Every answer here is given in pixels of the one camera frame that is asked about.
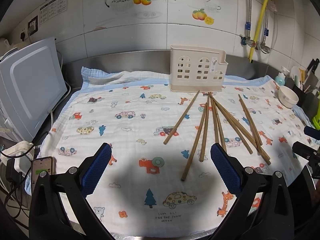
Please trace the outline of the smartphone with lit screen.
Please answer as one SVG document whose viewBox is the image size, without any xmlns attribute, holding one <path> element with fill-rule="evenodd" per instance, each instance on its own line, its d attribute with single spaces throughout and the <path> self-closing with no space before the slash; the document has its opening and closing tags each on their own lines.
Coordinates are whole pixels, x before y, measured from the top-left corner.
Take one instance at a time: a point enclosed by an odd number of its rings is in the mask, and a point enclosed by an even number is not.
<svg viewBox="0 0 320 240">
<path fill-rule="evenodd" d="M 54 157 L 37 158 L 32 161 L 31 165 L 31 192 L 33 193 L 36 181 L 41 172 L 46 171 L 52 175 L 55 173 L 55 159 Z"/>
</svg>

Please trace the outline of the green dish rack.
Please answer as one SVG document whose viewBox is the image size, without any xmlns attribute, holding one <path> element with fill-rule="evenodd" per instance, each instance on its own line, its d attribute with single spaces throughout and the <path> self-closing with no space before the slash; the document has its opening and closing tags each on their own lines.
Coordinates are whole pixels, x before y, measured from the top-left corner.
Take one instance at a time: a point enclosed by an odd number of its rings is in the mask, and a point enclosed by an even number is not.
<svg viewBox="0 0 320 240">
<path fill-rule="evenodd" d="M 318 131 L 320 130 L 320 113 L 317 113 L 313 118 L 312 118 L 312 123 L 315 129 Z"/>
</svg>

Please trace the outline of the white ceramic bowl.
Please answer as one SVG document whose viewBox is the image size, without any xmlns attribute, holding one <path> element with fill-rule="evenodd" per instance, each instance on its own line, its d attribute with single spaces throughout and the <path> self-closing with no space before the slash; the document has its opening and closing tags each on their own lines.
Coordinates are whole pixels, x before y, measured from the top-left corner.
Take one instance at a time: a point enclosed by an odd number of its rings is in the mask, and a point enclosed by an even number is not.
<svg viewBox="0 0 320 240">
<path fill-rule="evenodd" d="M 286 86 L 279 87 L 278 98 L 286 108 L 292 108 L 299 101 L 298 95 Z"/>
</svg>

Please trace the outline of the black utensil caddy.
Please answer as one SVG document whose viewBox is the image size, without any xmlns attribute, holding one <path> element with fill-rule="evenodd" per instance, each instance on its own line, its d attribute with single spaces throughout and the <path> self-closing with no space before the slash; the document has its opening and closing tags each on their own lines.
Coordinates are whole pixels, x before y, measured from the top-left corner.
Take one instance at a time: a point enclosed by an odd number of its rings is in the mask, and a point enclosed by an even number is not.
<svg viewBox="0 0 320 240">
<path fill-rule="evenodd" d="M 318 111 L 319 99 L 317 96 L 313 95 L 312 92 L 304 92 L 304 90 L 299 89 L 290 77 L 286 78 L 285 86 L 292 89 L 298 95 L 299 100 L 297 106 L 299 106 L 311 120 Z"/>
</svg>

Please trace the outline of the white power strip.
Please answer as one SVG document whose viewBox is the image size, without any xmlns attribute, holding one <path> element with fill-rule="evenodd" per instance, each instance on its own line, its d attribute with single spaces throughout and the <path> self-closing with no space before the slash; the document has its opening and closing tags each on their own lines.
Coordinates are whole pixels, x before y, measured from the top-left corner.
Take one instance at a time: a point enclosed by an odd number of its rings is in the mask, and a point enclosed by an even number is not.
<svg viewBox="0 0 320 240">
<path fill-rule="evenodd" d="M 1 162 L 7 166 L 7 162 L 10 159 L 14 159 L 14 169 L 25 176 L 34 159 L 33 146 L 32 143 L 27 141 L 18 142 L 16 145 L 2 151 L 4 155 L 1 154 Z"/>
</svg>

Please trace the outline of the teal soap bottle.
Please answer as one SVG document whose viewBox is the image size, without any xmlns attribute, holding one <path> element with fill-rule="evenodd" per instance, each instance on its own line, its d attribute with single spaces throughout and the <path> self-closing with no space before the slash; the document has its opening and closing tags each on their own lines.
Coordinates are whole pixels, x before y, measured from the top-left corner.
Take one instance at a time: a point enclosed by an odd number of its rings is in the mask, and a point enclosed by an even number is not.
<svg viewBox="0 0 320 240">
<path fill-rule="evenodd" d="M 279 86 L 285 85 L 286 73 L 287 73 L 287 69 L 284 66 L 282 66 L 281 71 L 278 73 L 278 75 L 274 79 L 277 85 Z"/>
</svg>

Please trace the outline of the white microwave oven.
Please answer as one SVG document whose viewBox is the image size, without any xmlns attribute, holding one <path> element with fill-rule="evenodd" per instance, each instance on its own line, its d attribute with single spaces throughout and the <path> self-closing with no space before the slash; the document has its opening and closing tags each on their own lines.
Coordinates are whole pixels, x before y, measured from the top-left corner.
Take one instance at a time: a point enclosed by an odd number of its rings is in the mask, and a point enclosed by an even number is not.
<svg viewBox="0 0 320 240">
<path fill-rule="evenodd" d="M 67 92 L 53 37 L 1 57 L 1 136 L 31 142 Z"/>
</svg>

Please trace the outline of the cream plastic utensil holder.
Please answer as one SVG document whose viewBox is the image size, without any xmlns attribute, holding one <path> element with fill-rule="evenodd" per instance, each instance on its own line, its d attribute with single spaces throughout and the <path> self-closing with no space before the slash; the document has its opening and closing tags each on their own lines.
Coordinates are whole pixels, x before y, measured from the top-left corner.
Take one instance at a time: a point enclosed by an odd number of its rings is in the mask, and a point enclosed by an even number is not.
<svg viewBox="0 0 320 240">
<path fill-rule="evenodd" d="M 170 89 L 173 92 L 220 92 L 227 67 L 224 50 L 171 46 Z"/>
</svg>

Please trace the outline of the black handled cleaver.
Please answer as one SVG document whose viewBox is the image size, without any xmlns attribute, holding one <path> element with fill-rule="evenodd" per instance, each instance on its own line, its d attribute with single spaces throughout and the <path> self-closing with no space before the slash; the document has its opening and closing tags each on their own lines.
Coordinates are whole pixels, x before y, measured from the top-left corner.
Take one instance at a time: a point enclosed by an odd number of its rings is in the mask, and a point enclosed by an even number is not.
<svg viewBox="0 0 320 240">
<path fill-rule="evenodd" d="M 319 79 L 315 75 L 318 65 L 319 59 L 312 59 L 310 64 L 308 65 L 305 80 L 303 82 L 304 93 L 311 92 L 316 88 L 316 85 L 319 81 Z"/>
</svg>

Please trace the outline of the printed white cloth mat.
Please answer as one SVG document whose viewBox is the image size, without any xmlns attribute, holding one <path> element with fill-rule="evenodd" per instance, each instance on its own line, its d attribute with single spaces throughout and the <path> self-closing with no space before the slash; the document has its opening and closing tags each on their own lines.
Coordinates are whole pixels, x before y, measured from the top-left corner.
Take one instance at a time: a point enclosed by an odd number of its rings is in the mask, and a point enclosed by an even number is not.
<svg viewBox="0 0 320 240">
<path fill-rule="evenodd" d="M 184 237 L 214 230 L 236 197 L 230 194 L 210 158 L 214 126 L 207 128 L 204 161 L 200 162 L 203 129 L 185 181 L 181 181 L 207 94 L 200 93 L 170 141 L 176 122 L 196 93 L 172 92 L 169 77 L 153 72 L 108 74 L 82 68 L 83 84 L 74 93 L 44 139 L 41 157 L 54 157 L 57 173 L 95 154 L 103 143 L 111 160 L 87 201 L 107 230 L 116 237 Z M 245 129 L 247 107 L 270 157 L 267 165 L 246 139 L 249 154 L 224 116 L 220 116 L 227 153 L 256 172 L 280 171 L 291 184 L 306 165 L 291 147 L 300 141 L 316 148 L 304 134 L 305 114 L 288 109 L 277 98 L 269 77 L 245 80 L 227 76 L 214 98 Z"/>
</svg>

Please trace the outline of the wall power outlet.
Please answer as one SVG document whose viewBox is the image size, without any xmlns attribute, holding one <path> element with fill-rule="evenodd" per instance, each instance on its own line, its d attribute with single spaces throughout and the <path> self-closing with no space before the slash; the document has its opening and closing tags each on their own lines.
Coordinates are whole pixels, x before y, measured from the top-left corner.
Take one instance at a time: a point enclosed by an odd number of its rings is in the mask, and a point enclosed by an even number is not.
<svg viewBox="0 0 320 240">
<path fill-rule="evenodd" d="M 35 16 L 28 22 L 28 36 L 35 34 L 38 31 L 38 16 Z"/>
</svg>

